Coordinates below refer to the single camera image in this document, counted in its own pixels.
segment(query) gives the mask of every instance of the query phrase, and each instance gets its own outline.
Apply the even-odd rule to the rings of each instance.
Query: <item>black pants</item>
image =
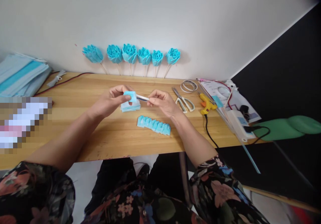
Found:
[[[86,215],[90,215],[102,202],[129,169],[133,168],[130,158],[104,160],[97,174],[97,180],[92,191],[92,198],[85,208]],[[127,176],[129,183],[136,179],[135,172]],[[168,196],[186,203],[178,153],[160,154],[147,178],[146,186],[152,190],[159,188]]]

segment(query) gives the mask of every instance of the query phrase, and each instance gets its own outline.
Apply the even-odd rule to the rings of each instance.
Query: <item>yellow glue gun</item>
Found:
[[[217,105],[213,104],[213,101],[210,100],[205,94],[200,93],[200,92],[198,92],[198,93],[200,95],[200,98],[205,102],[205,104],[203,104],[203,106],[205,108],[201,110],[202,115],[208,114],[210,109],[212,109],[212,110],[217,109]]]

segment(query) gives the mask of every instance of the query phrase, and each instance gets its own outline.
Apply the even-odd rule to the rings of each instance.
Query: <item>tape roll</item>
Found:
[[[193,87],[193,89],[188,88],[188,87],[186,86],[186,84],[191,85],[191,86]],[[197,84],[194,83],[194,82],[191,81],[191,80],[184,80],[184,81],[181,83],[181,90],[182,90],[183,92],[185,92],[185,93],[192,93],[192,92],[196,91],[197,88],[198,88]]]

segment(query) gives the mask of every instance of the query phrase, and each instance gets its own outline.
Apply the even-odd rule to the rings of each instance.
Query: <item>wooden tabletop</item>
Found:
[[[79,73],[67,73],[62,78],[66,81]],[[51,81],[56,74],[52,74],[46,81]],[[112,86],[127,84],[134,88],[137,94],[148,96],[154,89],[167,91],[176,99],[172,90],[175,87],[178,92],[190,99],[195,110],[186,115],[194,127],[212,144],[205,131],[205,117],[200,114],[201,99],[196,92],[184,93],[180,89],[180,79],[144,78],[130,76],[115,76],[104,74],[84,74],[70,80],[60,86],[40,94],[41,97],[52,97],[54,102],[52,114],[48,115],[51,122],[45,122],[44,126],[37,126],[36,131],[26,138],[26,143],[21,148],[12,149],[12,154],[3,154],[0,158],[0,169],[8,169],[24,160],[38,147],[54,138],[67,126],[90,107],[103,93]],[[47,89],[46,83],[39,92]],[[172,130],[170,136],[157,134],[150,129],[137,127],[137,118],[140,115],[168,123]],[[226,126],[217,111],[208,114],[208,130],[219,147],[240,145],[237,138]],[[84,145],[78,158],[80,161],[91,161],[124,156],[139,156],[160,153],[184,151],[182,141],[173,123],[160,109],[147,107],[141,102],[141,109],[122,113],[120,107],[109,117],[105,118]]]

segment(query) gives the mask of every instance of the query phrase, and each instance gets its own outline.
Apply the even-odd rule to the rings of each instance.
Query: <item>floral sleeve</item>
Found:
[[[207,223],[268,223],[218,155],[197,168],[190,184],[192,202]]]
[[[0,178],[0,223],[72,223],[72,180],[48,165],[20,162]]]

